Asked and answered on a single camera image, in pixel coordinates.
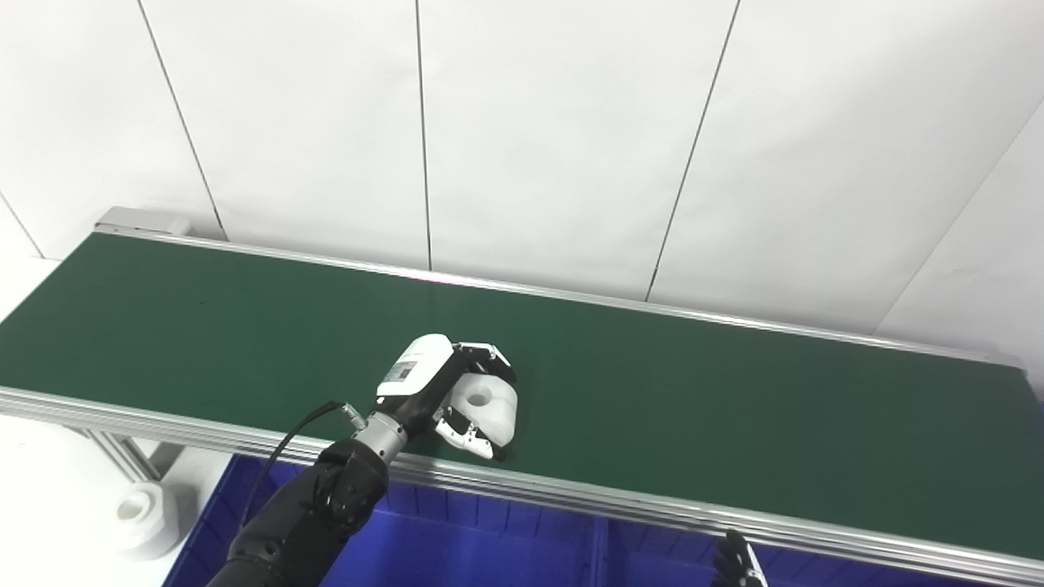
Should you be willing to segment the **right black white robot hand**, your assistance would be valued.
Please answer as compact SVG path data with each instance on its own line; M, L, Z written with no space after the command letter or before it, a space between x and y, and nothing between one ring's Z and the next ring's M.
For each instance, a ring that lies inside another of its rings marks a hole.
M727 530L717 539L711 586L768 586L757 554L741 532Z

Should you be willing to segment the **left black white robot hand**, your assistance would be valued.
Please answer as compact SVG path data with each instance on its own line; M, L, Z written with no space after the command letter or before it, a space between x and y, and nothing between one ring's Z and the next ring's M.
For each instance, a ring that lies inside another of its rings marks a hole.
M511 361L492 343L424 335L392 365L356 437L385 463L422 435L504 461L517 424L516 382Z

